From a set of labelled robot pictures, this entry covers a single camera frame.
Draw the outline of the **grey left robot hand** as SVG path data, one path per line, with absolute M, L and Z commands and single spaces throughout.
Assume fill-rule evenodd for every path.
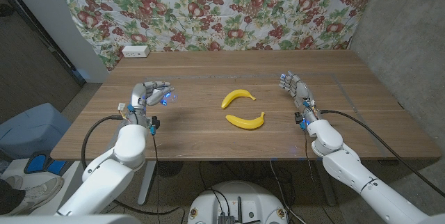
M 130 105 L 134 109 L 145 110 L 146 106 L 158 104 L 168 93 L 174 91 L 170 82 L 148 81 L 137 83 L 131 93 Z

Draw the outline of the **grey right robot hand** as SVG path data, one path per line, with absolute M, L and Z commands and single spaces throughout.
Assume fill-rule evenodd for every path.
M 281 74 L 280 87 L 289 92 L 294 104 L 303 117 L 309 121 L 319 120 L 315 98 L 307 84 L 296 74 Z

